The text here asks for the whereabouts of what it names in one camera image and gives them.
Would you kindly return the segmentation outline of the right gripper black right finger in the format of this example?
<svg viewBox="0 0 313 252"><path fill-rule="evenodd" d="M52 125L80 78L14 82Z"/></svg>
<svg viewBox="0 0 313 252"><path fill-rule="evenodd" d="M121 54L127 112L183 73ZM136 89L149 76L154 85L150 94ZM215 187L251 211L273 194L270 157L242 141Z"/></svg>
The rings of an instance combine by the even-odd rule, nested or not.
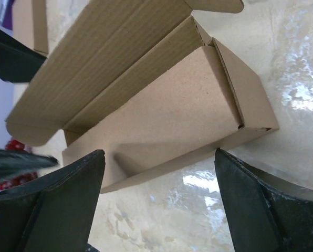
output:
<svg viewBox="0 0 313 252"><path fill-rule="evenodd" d="M222 149L214 164L235 251L313 251L313 190Z"/></svg>

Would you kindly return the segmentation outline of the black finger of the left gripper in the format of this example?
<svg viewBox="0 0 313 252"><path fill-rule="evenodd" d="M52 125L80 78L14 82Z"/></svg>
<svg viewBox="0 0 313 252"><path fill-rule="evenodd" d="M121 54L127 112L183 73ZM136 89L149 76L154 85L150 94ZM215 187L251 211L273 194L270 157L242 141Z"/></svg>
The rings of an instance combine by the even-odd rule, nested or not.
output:
<svg viewBox="0 0 313 252"><path fill-rule="evenodd" d="M30 82L46 59L0 29L1 80Z"/></svg>
<svg viewBox="0 0 313 252"><path fill-rule="evenodd" d="M53 156L0 149L0 182L7 179L8 167L18 168L23 173L37 172L56 165L58 160Z"/></svg>

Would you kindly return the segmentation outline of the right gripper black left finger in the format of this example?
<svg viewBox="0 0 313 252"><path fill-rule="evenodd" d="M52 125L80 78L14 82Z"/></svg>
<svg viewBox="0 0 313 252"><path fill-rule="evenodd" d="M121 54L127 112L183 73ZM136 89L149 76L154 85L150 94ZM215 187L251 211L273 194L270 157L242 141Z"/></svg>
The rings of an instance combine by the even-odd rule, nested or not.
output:
<svg viewBox="0 0 313 252"><path fill-rule="evenodd" d="M105 152L0 192L0 251L89 251Z"/></svg>

